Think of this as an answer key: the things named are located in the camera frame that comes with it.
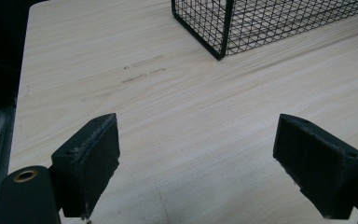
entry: wooden table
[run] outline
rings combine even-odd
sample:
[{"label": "wooden table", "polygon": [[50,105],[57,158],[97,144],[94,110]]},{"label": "wooden table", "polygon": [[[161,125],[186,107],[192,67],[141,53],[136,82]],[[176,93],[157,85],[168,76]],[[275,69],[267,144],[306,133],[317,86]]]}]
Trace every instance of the wooden table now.
[{"label": "wooden table", "polygon": [[50,166],[86,122],[116,112],[121,164],[93,223],[357,223],[356,209],[324,220],[272,148],[281,113],[358,148],[358,16],[218,62],[170,7],[32,7],[9,171]]}]

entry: black metal frame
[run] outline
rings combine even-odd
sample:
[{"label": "black metal frame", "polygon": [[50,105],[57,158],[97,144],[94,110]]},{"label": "black metal frame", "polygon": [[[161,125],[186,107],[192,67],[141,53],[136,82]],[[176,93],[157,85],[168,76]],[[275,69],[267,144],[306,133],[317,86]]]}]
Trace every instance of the black metal frame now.
[{"label": "black metal frame", "polygon": [[358,14],[358,0],[172,0],[172,14],[221,60]]}]

